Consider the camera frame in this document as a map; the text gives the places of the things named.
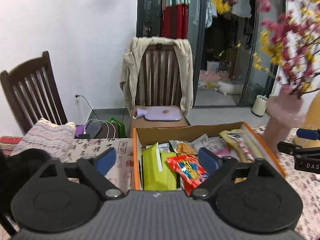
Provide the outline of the red blue hanging garment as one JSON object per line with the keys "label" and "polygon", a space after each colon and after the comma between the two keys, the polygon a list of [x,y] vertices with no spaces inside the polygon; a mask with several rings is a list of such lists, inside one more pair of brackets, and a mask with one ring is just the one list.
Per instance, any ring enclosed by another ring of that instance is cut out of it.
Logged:
{"label": "red blue hanging garment", "polygon": [[186,39],[190,0],[162,0],[161,36]]}

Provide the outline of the white cat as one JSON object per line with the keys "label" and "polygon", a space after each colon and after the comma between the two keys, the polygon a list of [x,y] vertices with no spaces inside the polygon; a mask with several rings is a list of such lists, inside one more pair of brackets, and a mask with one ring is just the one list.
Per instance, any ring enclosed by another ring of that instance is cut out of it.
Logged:
{"label": "white cat", "polygon": [[242,93],[243,86],[243,84],[233,84],[219,81],[217,83],[217,91],[222,93],[224,96],[227,94],[240,95]]}

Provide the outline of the purple hot water bottle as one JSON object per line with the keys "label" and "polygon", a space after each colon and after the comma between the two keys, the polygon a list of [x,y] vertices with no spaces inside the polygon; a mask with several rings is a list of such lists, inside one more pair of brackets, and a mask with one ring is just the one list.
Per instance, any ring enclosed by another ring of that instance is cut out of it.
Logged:
{"label": "purple hot water bottle", "polygon": [[138,107],[133,118],[145,118],[148,121],[180,121],[182,115],[180,110],[175,107],[151,106],[146,109]]}

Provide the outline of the yellow floral snack bag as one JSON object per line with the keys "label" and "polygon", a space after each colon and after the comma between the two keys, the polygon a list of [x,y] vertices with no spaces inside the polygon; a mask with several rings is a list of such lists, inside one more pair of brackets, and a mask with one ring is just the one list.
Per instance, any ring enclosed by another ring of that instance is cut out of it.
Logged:
{"label": "yellow floral snack bag", "polygon": [[233,148],[243,163],[252,163],[256,158],[263,158],[263,154],[243,129],[222,131],[219,136]]}

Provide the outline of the yellow and pink flower branches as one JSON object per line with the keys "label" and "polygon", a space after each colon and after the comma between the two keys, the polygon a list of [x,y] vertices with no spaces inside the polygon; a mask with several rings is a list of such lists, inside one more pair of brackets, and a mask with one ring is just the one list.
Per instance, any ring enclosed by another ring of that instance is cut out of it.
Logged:
{"label": "yellow and pink flower branches", "polygon": [[[270,0],[256,0],[258,12],[271,10]],[[319,0],[284,0],[298,3],[298,15],[293,10],[282,12],[276,21],[261,21],[260,51],[278,66],[284,78],[277,82],[286,94],[298,98],[315,92],[312,82],[319,76]]]}

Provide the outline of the yellow thermos jug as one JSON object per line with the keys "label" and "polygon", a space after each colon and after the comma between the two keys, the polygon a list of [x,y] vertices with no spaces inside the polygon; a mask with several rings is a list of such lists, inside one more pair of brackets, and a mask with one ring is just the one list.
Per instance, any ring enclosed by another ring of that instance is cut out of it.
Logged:
{"label": "yellow thermos jug", "polygon": [[[302,128],[304,129],[319,129],[320,128],[320,94],[317,93],[313,99],[308,112],[305,116],[305,122]],[[294,137],[293,142],[303,148],[319,147],[319,140],[306,140],[298,137]]]}

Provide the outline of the white waste bin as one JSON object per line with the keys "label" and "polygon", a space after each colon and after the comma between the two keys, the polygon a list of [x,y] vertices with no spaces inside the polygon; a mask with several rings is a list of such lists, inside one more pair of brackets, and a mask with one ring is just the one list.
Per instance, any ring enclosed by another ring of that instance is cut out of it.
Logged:
{"label": "white waste bin", "polygon": [[251,111],[254,115],[262,117],[265,114],[268,98],[265,95],[257,95]]}

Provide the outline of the red snack packet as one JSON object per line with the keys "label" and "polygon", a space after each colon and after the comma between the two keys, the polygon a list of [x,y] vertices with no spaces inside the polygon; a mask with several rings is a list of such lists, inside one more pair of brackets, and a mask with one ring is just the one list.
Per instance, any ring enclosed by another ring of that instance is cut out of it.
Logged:
{"label": "red snack packet", "polygon": [[209,174],[193,155],[169,157],[167,158],[167,163],[173,171],[180,175],[183,182],[183,190],[188,196],[209,177]]}

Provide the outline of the patterned folded blanket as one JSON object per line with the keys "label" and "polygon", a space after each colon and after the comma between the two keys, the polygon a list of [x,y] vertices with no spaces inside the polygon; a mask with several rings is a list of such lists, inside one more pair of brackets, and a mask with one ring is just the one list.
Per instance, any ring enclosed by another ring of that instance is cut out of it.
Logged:
{"label": "patterned folded blanket", "polygon": [[10,155],[17,155],[24,150],[36,148],[46,151],[53,158],[64,161],[73,143],[75,132],[76,125],[73,122],[57,125],[41,118],[29,129]]}

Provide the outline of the dark wooden chair left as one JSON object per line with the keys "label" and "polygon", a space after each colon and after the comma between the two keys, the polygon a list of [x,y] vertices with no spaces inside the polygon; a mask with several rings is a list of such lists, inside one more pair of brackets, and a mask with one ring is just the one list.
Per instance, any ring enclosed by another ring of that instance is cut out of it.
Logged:
{"label": "dark wooden chair left", "polygon": [[27,133],[41,118],[56,125],[67,123],[48,51],[9,72],[2,71],[1,85],[23,133]]}

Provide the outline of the calligraphy print tablecloth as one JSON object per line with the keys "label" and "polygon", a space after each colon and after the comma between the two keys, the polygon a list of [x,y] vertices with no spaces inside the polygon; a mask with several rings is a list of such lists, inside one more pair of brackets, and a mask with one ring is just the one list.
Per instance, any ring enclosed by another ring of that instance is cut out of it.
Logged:
{"label": "calligraphy print tablecloth", "polygon": [[[253,161],[261,151],[253,141],[241,138],[242,146],[232,139],[220,136],[209,137],[204,134],[195,142],[171,140],[147,145],[139,163],[143,172],[148,168],[162,165],[161,171],[151,174],[148,184],[154,190],[182,190],[185,186],[194,189],[208,177],[204,167],[197,160],[201,147],[207,148],[219,158],[233,157],[238,161]],[[93,158],[109,148],[117,152],[115,165],[107,172],[106,178],[124,192],[133,188],[134,161],[133,143],[128,139],[75,139],[63,161],[74,163],[80,158]],[[296,231],[305,239],[319,239],[319,176],[313,173],[297,171],[294,159],[283,153],[277,160],[285,171],[286,181],[296,190],[303,201],[303,212],[296,226]]]}

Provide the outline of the beige jacket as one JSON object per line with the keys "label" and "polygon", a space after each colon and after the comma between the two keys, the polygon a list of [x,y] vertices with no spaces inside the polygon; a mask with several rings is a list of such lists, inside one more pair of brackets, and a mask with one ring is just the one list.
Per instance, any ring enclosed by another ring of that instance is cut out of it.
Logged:
{"label": "beige jacket", "polygon": [[173,46],[177,57],[182,86],[180,108],[187,114],[193,107],[193,53],[188,39],[170,39],[165,37],[134,37],[123,54],[120,88],[128,111],[135,106],[137,82],[143,55],[148,46]]}

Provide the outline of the wooden chair with jacket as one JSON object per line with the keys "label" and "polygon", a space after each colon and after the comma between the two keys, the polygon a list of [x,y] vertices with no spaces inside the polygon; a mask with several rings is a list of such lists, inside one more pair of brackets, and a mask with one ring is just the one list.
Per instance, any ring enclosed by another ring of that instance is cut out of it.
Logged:
{"label": "wooden chair with jacket", "polygon": [[140,66],[135,104],[177,106],[182,98],[180,70],[174,46],[148,46]]}

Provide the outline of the orange chip snack packet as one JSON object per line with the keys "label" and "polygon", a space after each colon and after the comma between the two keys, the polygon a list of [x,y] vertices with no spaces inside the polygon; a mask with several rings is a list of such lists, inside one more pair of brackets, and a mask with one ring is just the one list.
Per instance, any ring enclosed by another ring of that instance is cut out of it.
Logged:
{"label": "orange chip snack packet", "polygon": [[179,142],[175,147],[175,152],[178,155],[197,155],[196,150],[185,142]]}

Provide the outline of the black cloth bundle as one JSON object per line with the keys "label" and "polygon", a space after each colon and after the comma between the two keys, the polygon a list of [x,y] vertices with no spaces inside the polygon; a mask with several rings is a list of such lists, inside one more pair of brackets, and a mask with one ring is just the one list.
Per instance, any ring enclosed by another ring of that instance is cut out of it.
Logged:
{"label": "black cloth bundle", "polygon": [[1,153],[1,213],[12,214],[12,198],[49,159],[46,151],[35,148],[10,157]]}

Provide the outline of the pink vase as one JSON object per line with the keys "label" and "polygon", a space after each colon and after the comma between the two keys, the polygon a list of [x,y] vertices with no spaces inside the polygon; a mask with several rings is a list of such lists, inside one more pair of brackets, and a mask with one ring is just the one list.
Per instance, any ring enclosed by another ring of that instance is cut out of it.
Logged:
{"label": "pink vase", "polygon": [[303,102],[296,94],[286,94],[283,88],[278,96],[269,98],[266,110],[270,118],[262,139],[274,155],[278,155],[278,142],[284,141],[292,128],[304,124],[305,115],[300,113]]}

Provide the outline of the long green snack pack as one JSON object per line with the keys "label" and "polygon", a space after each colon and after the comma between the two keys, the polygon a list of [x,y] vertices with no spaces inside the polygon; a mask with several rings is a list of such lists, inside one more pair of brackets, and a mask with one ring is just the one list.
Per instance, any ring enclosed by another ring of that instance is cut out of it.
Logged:
{"label": "long green snack pack", "polygon": [[155,143],[142,152],[143,185],[145,191],[174,191],[177,189],[177,173],[167,162],[176,157],[175,152],[164,152]]}

